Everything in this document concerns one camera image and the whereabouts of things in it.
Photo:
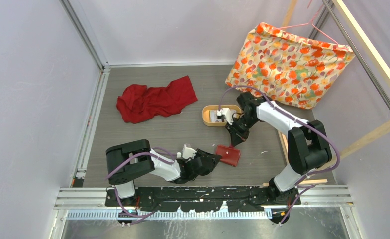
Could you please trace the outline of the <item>red card holder wallet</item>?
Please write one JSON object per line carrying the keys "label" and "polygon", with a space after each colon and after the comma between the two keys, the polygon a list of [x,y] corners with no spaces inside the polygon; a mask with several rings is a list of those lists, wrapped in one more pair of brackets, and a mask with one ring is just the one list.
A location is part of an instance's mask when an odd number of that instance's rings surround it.
{"label": "red card holder wallet", "polygon": [[215,154],[221,156],[220,162],[236,167],[238,165],[241,152],[233,147],[218,145]]}

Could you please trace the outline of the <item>yellow oval tray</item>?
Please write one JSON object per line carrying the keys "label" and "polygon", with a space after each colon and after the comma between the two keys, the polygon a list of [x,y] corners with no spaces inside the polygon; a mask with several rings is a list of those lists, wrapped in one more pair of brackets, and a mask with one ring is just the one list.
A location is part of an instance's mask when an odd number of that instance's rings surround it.
{"label": "yellow oval tray", "polygon": [[[234,118],[238,118],[239,115],[242,114],[242,110],[237,105],[221,105],[220,109],[221,108],[230,108],[230,109],[235,110],[235,113],[233,114]],[[210,127],[213,127],[213,126],[225,126],[226,122],[221,122],[221,123],[211,123],[210,122],[210,117],[209,117],[209,111],[210,110],[219,110],[219,105],[207,105],[207,106],[205,106],[203,108],[203,110],[202,110],[202,119],[203,119],[204,124],[206,126],[210,126]]]}

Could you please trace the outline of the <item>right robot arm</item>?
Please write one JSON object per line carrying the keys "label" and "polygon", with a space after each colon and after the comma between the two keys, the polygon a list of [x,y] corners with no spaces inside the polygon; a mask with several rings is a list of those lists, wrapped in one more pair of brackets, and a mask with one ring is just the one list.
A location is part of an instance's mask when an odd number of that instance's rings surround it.
{"label": "right robot arm", "polygon": [[269,200],[281,204],[288,198],[288,191],[295,188],[302,177],[332,159],[330,145],[325,140],[324,126],[318,120],[299,118],[270,98],[254,97],[250,92],[241,93],[237,102],[242,110],[239,117],[235,117],[230,108],[217,111],[217,116],[226,121],[231,146],[245,142],[251,127],[258,122],[268,123],[287,139],[289,163],[269,181],[267,187]]}

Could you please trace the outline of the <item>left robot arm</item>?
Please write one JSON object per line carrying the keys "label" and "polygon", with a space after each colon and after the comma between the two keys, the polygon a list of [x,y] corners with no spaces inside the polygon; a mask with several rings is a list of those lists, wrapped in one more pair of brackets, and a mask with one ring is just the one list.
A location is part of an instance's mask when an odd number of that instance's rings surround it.
{"label": "left robot arm", "polygon": [[222,157],[188,144],[175,154],[151,147],[146,139],[117,146],[105,151],[109,184],[117,190],[117,199],[125,206],[136,202],[134,180],[146,174],[163,178],[173,184],[186,184],[199,176],[210,174]]}

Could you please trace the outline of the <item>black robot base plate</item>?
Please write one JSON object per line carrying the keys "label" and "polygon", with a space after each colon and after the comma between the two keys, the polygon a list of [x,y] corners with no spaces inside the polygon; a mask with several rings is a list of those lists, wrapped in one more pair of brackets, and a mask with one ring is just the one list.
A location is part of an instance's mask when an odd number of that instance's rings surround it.
{"label": "black robot base plate", "polygon": [[223,206],[229,212],[262,211],[264,206],[299,204],[297,189],[274,197],[268,188],[260,186],[235,187],[139,187],[135,195],[121,199],[121,204],[145,212],[217,212]]}

